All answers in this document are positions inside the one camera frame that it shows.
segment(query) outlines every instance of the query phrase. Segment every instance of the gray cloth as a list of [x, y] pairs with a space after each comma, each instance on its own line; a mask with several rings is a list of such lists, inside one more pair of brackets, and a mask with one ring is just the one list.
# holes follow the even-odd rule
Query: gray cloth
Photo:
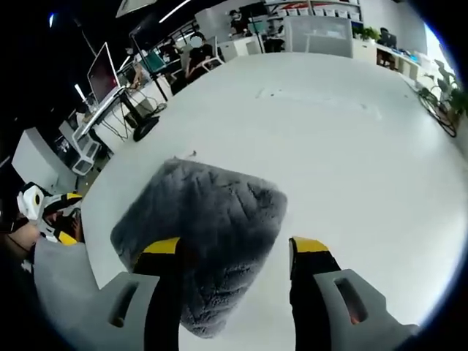
[[129, 269], [155, 241], [181, 237], [195, 248], [200, 259], [184, 278], [181, 321], [211, 338], [260, 272], [286, 206], [272, 183], [171, 159], [114, 227], [111, 241]]

